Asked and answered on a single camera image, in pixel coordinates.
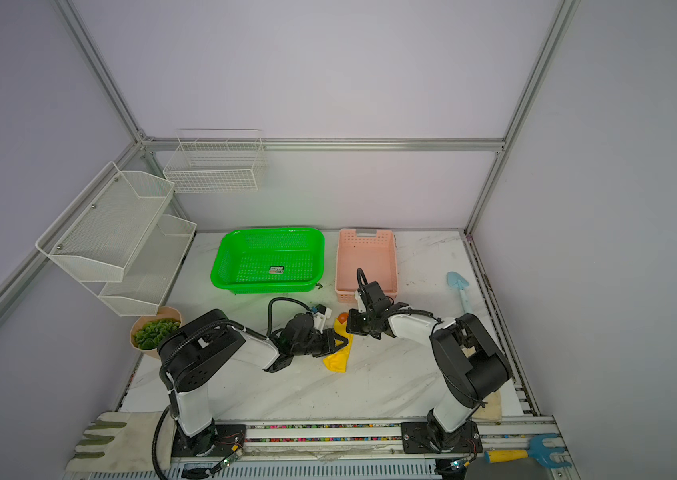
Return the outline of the yellow paper napkin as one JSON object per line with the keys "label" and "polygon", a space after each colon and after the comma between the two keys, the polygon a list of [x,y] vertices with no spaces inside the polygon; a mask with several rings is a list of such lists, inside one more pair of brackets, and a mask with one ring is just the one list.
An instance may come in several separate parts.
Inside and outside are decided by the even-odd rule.
{"label": "yellow paper napkin", "polygon": [[336,340],[336,345],[339,347],[338,352],[332,353],[324,360],[322,363],[326,366],[326,369],[332,373],[345,373],[347,371],[348,360],[352,348],[353,335],[347,332],[346,324],[340,324],[338,318],[334,320],[334,332],[336,334],[344,337],[346,342],[338,339]]}

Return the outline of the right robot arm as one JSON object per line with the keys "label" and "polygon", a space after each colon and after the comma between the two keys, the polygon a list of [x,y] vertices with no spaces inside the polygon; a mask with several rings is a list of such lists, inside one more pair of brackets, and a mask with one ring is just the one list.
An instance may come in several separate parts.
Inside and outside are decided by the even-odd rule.
{"label": "right robot arm", "polygon": [[426,420],[402,424],[403,451],[480,454],[481,435],[473,416],[486,406],[488,396],[511,379],[509,362],[487,329],[472,313],[439,317],[396,302],[362,271],[357,284],[357,307],[348,313],[347,331],[375,339],[387,335],[429,347],[446,388]]}

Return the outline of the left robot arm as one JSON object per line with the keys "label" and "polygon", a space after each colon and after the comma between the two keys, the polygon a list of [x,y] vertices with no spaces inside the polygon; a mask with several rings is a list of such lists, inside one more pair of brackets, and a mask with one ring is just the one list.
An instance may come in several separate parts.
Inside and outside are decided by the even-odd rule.
{"label": "left robot arm", "polygon": [[316,316],[324,313],[324,308],[308,310],[265,336],[214,309],[164,339],[158,346],[158,376],[168,390],[168,414],[180,446],[191,456],[206,456],[222,442],[208,384],[226,364],[239,361],[276,373],[296,356],[324,358],[346,350],[346,335],[316,327]]}

